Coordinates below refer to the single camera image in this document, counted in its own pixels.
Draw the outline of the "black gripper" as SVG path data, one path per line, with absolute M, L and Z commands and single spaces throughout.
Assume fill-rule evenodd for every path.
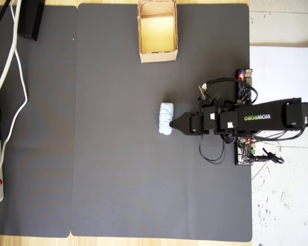
M 216 107 L 209 104 L 200 104 L 198 112 L 185 112 L 169 124 L 173 130 L 178 130 L 184 135 L 209 134 L 209 131 L 214 130 L 217 125 Z

